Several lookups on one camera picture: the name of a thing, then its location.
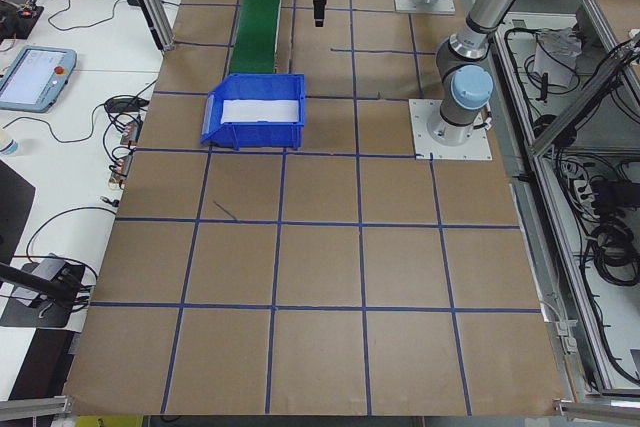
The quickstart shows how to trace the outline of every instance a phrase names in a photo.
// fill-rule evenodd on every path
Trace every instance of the cable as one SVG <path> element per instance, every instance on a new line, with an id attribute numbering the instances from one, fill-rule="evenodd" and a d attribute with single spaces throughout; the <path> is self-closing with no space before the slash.
<path id="1" fill-rule="evenodd" d="M 98 279 L 98 272 L 96 272 L 96 270 L 93 267 L 91 267 L 86 262 L 82 262 L 81 260 L 77 260 L 71 257 L 65 257 L 62 255 L 35 255 L 35 254 L 29 254 L 28 257 L 26 255 L 15 255 L 14 257 L 16 259 L 28 259 L 31 262 L 33 262 L 33 259 L 61 259 L 66 262 L 73 262 L 74 264 L 82 265 L 83 267 L 86 267 L 89 270 L 89 272 L 93 274 L 96 280 Z"/>
<path id="2" fill-rule="evenodd" d="M 47 221 L 45 221 L 40 227 L 38 227 L 36 229 L 36 231 L 33 233 L 31 238 L 29 238 L 29 240 L 27 242 L 27 246 L 25 247 L 25 253 L 26 253 L 27 259 L 29 259 L 29 261 L 31 261 L 31 262 L 34 262 L 33 258 L 31 257 L 31 254 L 29 253 L 29 251 L 31 250 L 30 248 L 31 248 L 34 240 L 38 236 L 38 234 L 40 232 L 42 232 L 42 230 L 47 225 L 49 225 L 51 222 L 53 222 L 57 218 L 62 217 L 63 215 L 70 214 L 72 212 L 78 212 L 78 211 L 81 211 L 81 210 L 102 210 L 104 212 L 109 212 L 110 214 L 116 215 L 115 211 L 113 211 L 111 209 L 107 209 L 105 207 L 93 207 L 93 206 L 89 206 L 89 207 L 74 207 L 72 209 L 63 210 L 62 212 L 57 213 L 56 215 L 54 215 L 53 217 L 50 217 Z"/>
<path id="3" fill-rule="evenodd" d="M 638 379 L 637 377 L 634 377 L 629 372 L 624 370 L 624 368 L 618 362 L 618 359 L 613 355 L 611 346 L 609 345 L 609 339 L 607 338 L 607 333 L 605 332 L 602 311 L 600 310 L 600 306 L 595 300 L 595 296 L 593 295 L 593 292 L 591 291 L 591 286 L 589 285 L 589 280 L 587 279 L 586 263 L 587 263 L 587 256 L 586 256 L 586 253 L 584 253 L 582 255 L 582 258 L 580 260 L 580 265 L 579 265 L 580 276 L 582 277 L 582 283 L 584 284 L 584 288 L 587 293 L 587 298 L 589 300 L 591 310 L 593 311 L 593 314 L 596 318 L 598 334 L 600 337 L 600 341 L 602 342 L 602 346 L 604 347 L 604 351 L 607 356 L 607 359 L 609 360 L 609 363 L 615 369 L 615 371 L 618 372 L 622 377 L 624 377 L 626 380 L 628 380 L 633 384 L 640 385 L 640 379 Z"/>
<path id="4" fill-rule="evenodd" d="M 97 22 L 93 22 L 92 24 L 87 24 L 87 25 L 74 25 L 71 27 L 59 27 L 56 24 L 53 23 L 53 19 L 55 17 L 57 17 L 58 15 L 62 14 L 63 12 L 67 12 L 68 10 L 71 9 L 71 0 L 67 0 L 67 6 L 64 9 L 61 9 L 57 12 L 55 12 L 54 14 L 52 14 L 51 16 L 49 16 L 49 18 L 47 18 L 47 22 L 49 23 L 49 25 L 51 25 L 51 27 L 53 27 L 56 30 L 59 30 L 60 32 L 68 32 L 70 30 L 75 30 L 75 29 L 89 29 L 91 27 L 95 27 L 96 25 L 100 25 L 103 24 L 105 22 L 108 22 L 110 20 L 112 20 L 115 16 L 116 16 L 116 7 L 118 5 L 118 3 L 120 3 L 123 0 L 116 0 L 113 3 L 113 7 L 111 8 L 111 15 L 109 17 L 106 17 L 102 20 L 98 20 Z"/>
<path id="5" fill-rule="evenodd" d="M 556 314 L 556 317 L 557 317 L 558 321 L 564 320 L 564 317 L 562 317 L 562 315 L 560 315 L 560 312 L 558 311 L 558 309 L 556 309 L 552 304 L 550 304 L 546 300 L 538 300 L 538 302 L 540 302 L 541 304 L 546 305 L 547 307 L 549 307 L 549 310 L 551 310 L 551 312 Z"/>
<path id="6" fill-rule="evenodd" d="M 524 98 L 524 102 L 525 102 L 525 104 L 527 106 L 527 117 L 529 119 L 529 124 L 531 126 L 533 126 L 534 119 L 533 119 L 532 112 L 535 112 L 535 114 L 538 116 L 538 118 L 542 117 L 542 113 L 537 109 L 537 107 L 535 105 L 533 105 L 533 103 L 531 102 L 531 99 L 529 98 L 529 94 L 527 93 L 527 89 L 524 86 L 524 84 L 522 83 L 522 79 L 520 77 L 520 72 L 518 71 L 518 61 L 516 60 L 516 57 L 515 57 L 515 55 L 513 53 L 513 50 L 511 49 L 511 46 L 509 44 L 509 37 L 511 37 L 511 34 L 514 34 L 516 32 L 521 32 L 521 31 L 524 31 L 526 33 L 531 33 L 532 32 L 529 29 L 520 29 L 520 28 L 509 29 L 504 33 L 504 44 L 505 44 L 505 47 L 507 48 L 507 54 L 509 56 L 509 61 L 511 62 L 511 67 L 513 69 L 513 74 L 515 75 L 516 82 L 518 83 L 518 87 L 520 87 L 520 92 L 521 92 L 522 97 Z"/>
<path id="7" fill-rule="evenodd" d="M 13 124 L 15 124 L 16 122 L 20 121 L 20 120 L 31 120 L 33 122 L 40 122 L 41 124 L 45 124 L 48 128 L 49 128 L 49 133 L 51 134 L 51 137 L 53 137 L 53 139 L 58 142 L 59 144 L 74 144 L 77 142 L 84 142 L 85 140 L 89 140 L 91 137 L 93 137 L 93 134 L 95 133 L 95 129 L 96 129 L 96 118 L 95 118 L 95 113 L 97 112 L 97 110 L 102 107 L 104 104 L 99 104 L 96 105 L 93 108 L 93 111 L 91 111 L 91 131 L 89 132 L 89 134 L 87 134 L 84 137 L 81 137 L 79 139 L 69 139 L 69 140 L 64 140 L 61 139 L 60 137 L 58 137 L 56 135 L 56 133 L 53 131 L 53 127 L 51 126 L 51 124 L 49 122 L 47 122 L 44 119 L 38 119 L 36 117 L 27 117 L 27 116 L 21 116 L 21 117 L 17 117 L 15 119 L 13 119 L 11 122 L 9 122 L 8 124 L 4 125 L 4 129 L 12 126 Z"/>
<path id="8" fill-rule="evenodd" d="M 15 45 L 16 45 L 16 34 L 13 34 L 13 37 L 11 37 L 11 45 L 6 49 L 0 50 L 0 52 L 9 52 L 11 49 L 13 49 Z"/>

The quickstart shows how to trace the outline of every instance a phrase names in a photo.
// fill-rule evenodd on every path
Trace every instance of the desk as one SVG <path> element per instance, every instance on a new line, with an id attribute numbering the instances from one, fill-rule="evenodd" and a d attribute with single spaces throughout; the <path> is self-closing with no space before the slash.
<path id="1" fill-rule="evenodd" d="M 56 20 L 60 26 L 79 25 L 107 17 L 115 0 L 72 0 L 69 12 Z M 140 9 L 126 2 L 118 5 L 110 22 L 90 29 L 59 32 L 46 19 L 66 5 L 66 0 L 41 0 L 45 7 L 41 18 L 27 40 L 16 41 L 8 52 L 0 53 L 0 69 L 13 61 L 23 45 L 43 45 L 74 49 L 78 64 L 69 84 L 58 101 L 44 114 L 26 114 L 51 123 L 54 132 L 63 139 L 79 138 L 90 131 L 93 108 L 111 96 L 135 94 L 153 82 L 160 69 L 162 54 L 156 49 Z M 171 23 L 176 8 L 167 6 Z M 24 113 L 0 111 L 0 124 L 5 125 Z M 24 254 L 33 232 L 48 218 L 63 210 L 88 205 L 106 206 L 100 196 L 119 198 L 120 191 L 108 186 L 108 161 L 102 146 L 102 133 L 108 125 L 103 110 L 95 115 L 95 134 L 86 142 L 59 144 L 51 138 L 44 124 L 19 121 L 9 132 L 20 143 L 16 156 L 3 157 L 10 167 L 36 186 L 36 198 L 22 240 L 16 251 Z M 107 144 L 115 146 L 119 134 L 111 129 Z M 61 217 L 46 228 L 33 246 L 33 253 L 81 259 L 99 271 L 113 216 L 105 212 L 77 212 Z M 14 259 L 19 267 L 24 259 Z M 90 273 L 84 283 L 93 284 Z M 11 286 L 5 284 L 0 293 L 7 295 Z M 0 311 L 5 299 L 0 299 Z M 82 330 L 85 312 L 73 314 L 67 326 Z M 0 400 L 7 400 L 24 361 L 34 329 L 0 328 Z"/>
<path id="2" fill-rule="evenodd" d="M 414 158 L 403 99 L 441 96 L 434 51 L 464 14 L 328 0 L 317 29 L 283 0 L 303 147 L 234 152 L 162 135 L 197 125 L 227 72 L 240 0 L 197 1 L 65 387 L 76 412 L 550 414 L 564 394 L 495 139 L 491 162 Z"/>

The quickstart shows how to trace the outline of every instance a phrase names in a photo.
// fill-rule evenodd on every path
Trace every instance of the conveyor belt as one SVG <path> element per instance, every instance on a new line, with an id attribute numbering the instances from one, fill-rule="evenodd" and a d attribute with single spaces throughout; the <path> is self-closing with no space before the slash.
<path id="1" fill-rule="evenodd" d="M 280 0 L 242 0 L 230 73 L 272 74 Z"/>

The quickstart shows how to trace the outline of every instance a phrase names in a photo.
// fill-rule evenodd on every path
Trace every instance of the black cable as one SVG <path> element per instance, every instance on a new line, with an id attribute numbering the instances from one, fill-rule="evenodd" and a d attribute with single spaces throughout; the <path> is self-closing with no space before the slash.
<path id="1" fill-rule="evenodd" d="M 88 206 L 88 207 L 74 207 L 72 209 L 63 210 L 62 212 L 57 213 L 56 215 L 54 215 L 53 217 L 50 217 L 47 221 L 45 221 L 40 227 L 38 227 L 36 229 L 36 231 L 33 233 L 31 238 L 29 238 L 29 241 L 27 242 L 27 246 L 25 247 L 25 252 L 26 252 L 26 255 L 27 255 L 27 259 L 29 259 L 29 261 L 31 261 L 31 262 L 34 262 L 33 258 L 31 257 L 31 254 L 29 253 L 30 247 L 32 246 L 32 244 L 33 244 L 35 238 L 38 236 L 38 234 L 40 232 L 42 232 L 42 230 L 47 225 L 49 225 L 51 222 L 53 222 L 57 218 L 62 217 L 63 215 L 70 214 L 72 212 L 78 212 L 78 211 L 81 211 L 81 210 L 102 210 L 104 212 L 109 212 L 110 214 L 116 215 L 115 211 L 113 211 L 111 209 L 107 209 L 105 207 Z"/>
<path id="2" fill-rule="evenodd" d="M 67 6 L 64 9 L 59 10 L 55 12 L 53 15 L 49 16 L 49 18 L 47 19 L 47 22 L 49 23 L 49 25 L 51 25 L 51 27 L 61 32 L 68 32 L 70 30 L 75 30 L 75 29 L 89 29 L 91 27 L 95 27 L 96 25 L 104 24 L 105 22 L 109 22 L 110 20 L 112 20 L 116 16 L 116 7 L 118 3 L 120 3 L 121 1 L 123 0 L 116 0 L 113 3 L 113 7 L 111 8 L 111 15 L 102 20 L 98 20 L 97 22 L 93 22 L 92 24 L 87 24 L 87 25 L 73 25 L 71 27 L 58 27 L 56 24 L 53 23 L 53 19 L 58 15 L 62 14 L 63 12 L 66 12 L 69 9 L 71 9 L 71 0 L 67 0 Z"/>
<path id="3" fill-rule="evenodd" d="M 595 300 L 595 296 L 591 290 L 591 286 L 589 285 L 589 280 L 587 279 L 587 255 L 583 254 L 580 260 L 580 275 L 582 277 L 582 283 L 584 284 L 585 291 L 587 293 L 587 298 L 589 300 L 589 305 L 591 306 L 591 310 L 596 318 L 596 324 L 598 327 L 598 335 L 600 337 L 600 341 L 602 342 L 602 346 L 604 347 L 605 354 L 611 366 L 618 372 L 622 377 L 627 379 L 629 382 L 640 385 L 640 379 L 634 377 L 629 372 L 624 370 L 624 368 L 620 365 L 615 355 L 613 355 L 613 351 L 611 350 L 611 346 L 609 345 L 609 339 L 607 338 L 607 333 L 605 332 L 604 321 L 602 317 L 602 311 L 600 310 L 600 306 Z"/>
<path id="4" fill-rule="evenodd" d="M 158 81 L 158 79 L 155 79 L 153 82 L 150 82 L 143 89 L 141 89 L 137 94 L 131 96 L 131 98 L 129 99 L 129 102 L 127 103 L 127 105 L 122 110 L 123 111 L 127 110 L 131 105 L 133 105 L 134 102 L 137 102 L 138 99 L 140 99 L 140 96 L 142 94 L 144 94 L 147 90 L 149 90 L 151 87 L 153 87 L 157 81 Z M 111 98 L 107 99 L 105 101 L 105 103 L 104 103 L 105 111 L 107 111 L 106 105 L 109 103 L 109 101 L 111 101 L 113 99 L 121 98 L 121 97 L 124 97 L 124 96 L 118 95 L 118 96 L 114 96 L 114 97 L 111 97 Z M 107 111 L 107 115 L 109 116 L 109 125 L 107 126 L 107 128 L 104 130 L 104 132 L 102 134 L 102 147 L 104 148 L 104 151 L 107 154 L 107 157 L 112 162 L 112 165 L 110 166 L 110 170 L 113 172 L 113 169 L 111 169 L 111 167 L 112 166 L 114 168 L 117 167 L 114 164 L 116 164 L 118 162 L 118 159 L 115 158 L 115 156 L 112 154 L 112 151 L 110 151 L 109 147 L 107 147 L 107 135 L 109 133 L 109 129 L 111 127 L 115 127 L 118 130 L 118 132 L 120 132 L 120 133 L 123 132 L 123 130 L 126 127 L 126 124 L 123 124 L 122 122 L 119 121 L 119 118 L 120 118 L 121 115 L 126 115 L 126 116 L 130 117 L 133 121 L 135 121 L 138 124 L 138 127 L 142 127 L 142 120 L 140 119 L 139 115 L 137 117 L 134 117 L 129 112 L 120 112 L 120 113 L 118 113 L 117 115 L 114 116 L 114 115 L 112 115 L 111 112 Z"/>
<path id="5" fill-rule="evenodd" d="M 535 54 L 530 55 L 529 57 L 526 58 L 526 60 L 524 61 L 524 73 L 527 76 L 527 79 L 529 80 L 529 82 L 536 87 L 538 90 L 542 90 L 542 80 L 540 78 L 538 78 L 540 76 L 540 74 L 538 74 L 535 71 L 529 70 L 531 68 L 531 66 L 535 63 Z M 575 78 L 578 80 L 578 82 L 576 83 L 576 85 L 574 85 L 573 87 L 569 88 L 569 87 L 564 87 L 563 85 L 558 85 L 558 84 L 549 84 L 549 87 L 563 87 L 564 90 L 561 91 L 554 91 L 549 89 L 548 93 L 551 95 L 565 95 L 565 94 L 569 94 L 575 90 L 578 89 L 578 87 L 580 87 L 580 76 L 579 75 L 574 75 L 572 78 Z"/>
<path id="6" fill-rule="evenodd" d="M 87 134 L 86 136 L 81 137 L 79 139 L 69 139 L 69 140 L 61 139 L 53 131 L 53 127 L 51 126 L 51 124 L 49 122 L 47 122 L 44 119 L 38 119 L 36 117 L 27 117 L 27 116 L 17 117 L 15 119 L 13 119 L 11 122 L 5 124 L 3 126 L 3 128 L 6 129 L 7 127 L 10 127 L 13 124 L 15 124 L 16 122 L 18 122 L 19 120 L 31 120 L 33 122 L 40 122 L 41 124 L 45 124 L 49 128 L 49 133 L 51 134 L 51 137 L 53 137 L 53 139 L 56 142 L 58 142 L 59 144 L 73 144 L 73 143 L 77 143 L 77 142 L 84 142 L 85 140 L 89 140 L 91 137 L 93 137 L 93 134 L 95 133 L 95 129 L 96 129 L 96 118 L 94 116 L 95 116 L 97 110 L 102 106 L 103 106 L 103 104 L 96 105 L 94 107 L 94 109 L 91 111 L 91 131 L 89 132 L 89 134 Z"/>
<path id="7" fill-rule="evenodd" d="M 531 33 L 531 32 L 536 32 L 536 31 L 531 31 L 530 29 L 513 28 L 513 29 L 507 30 L 504 33 L 504 44 L 505 44 L 505 47 L 507 48 L 507 54 L 509 56 L 509 61 L 511 62 L 511 67 L 513 68 L 513 73 L 515 75 L 516 82 L 518 83 L 518 87 L 520 87 L 520 92 L 522 93 L 522 97 L 524 98 L 524 102 L 525 102 L 526 107 L 527 107 L 527 117 L 529 119 L 529 123 L 531 124 L 531 126 L 533 126 L 534 119 L 533 119 L 532 112 L 535 112 L 536 115 L 538 116 L 538 118 L 542 117 L 542 113 L 537 109 L 537 107 L 535 105 L 533 105 L 533 103 L 531 102 L 531 99 L 529 98 L 529 94 L 527 93 L 527 89 L 524 86 L 524 83 L 522 82 L 522 78 L 520 77 L 520 72 L 518 70 L 518 61 L 516 60 L 516 57 L 515 57 L 515 55 L 513 53 L 513 50 L 511 49 L 511 45 L 509 43 L 509 37 L 511 37 L 511 34 L 514 34 L 516 32 Z"/>
<path id="8" fill-rule="evenodd" d="M 160 416 L 160 420 L 162 422 L 164 422 L 165 424 L 172 424 L 174 422 L 177 422 L 178 420 L 180 420 L 182 418 L 181 415 L 176 415 L 176 416 L 168 416 L 168 415 L 161 415 Z"/>
<path id="9" fill-rule="evenodd" d="M 91 267 L 86 262 L 82 262 L 81 260 L 74 259 L 72 257 L 65 257 L 65 256 L 62 256 L 62 255 L 35 255 L 35 254 L 29 254 L 29 256 L 16 255 L 15 257 L 17 259 L 25 258 L 25 259 L 30 260 L 31 262 L 34 261 L 33 259 L 61 259 L 61 260 L 64 260 L 65 262 L 72 262 L 72 263 L 74 263 L 76 265 L 81 265 L 81 266 L 87 268 L 89 270 L 89 272 L 91 272 L 93 274 L 93 276 L 96 278 L 96 280 L 98 279 L 98 272 L 96 272 L 96 269 Z"/>

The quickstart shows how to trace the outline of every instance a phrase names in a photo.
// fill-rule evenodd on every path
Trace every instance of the blue device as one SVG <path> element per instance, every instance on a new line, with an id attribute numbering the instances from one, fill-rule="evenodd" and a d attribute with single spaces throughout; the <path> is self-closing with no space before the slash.
<path id="1" fill-rule="evenodd" d="M 76 58 L 69 49 L 23 47 L 0 80 L 0 109 L 47 110 L 69 80 Z"/>

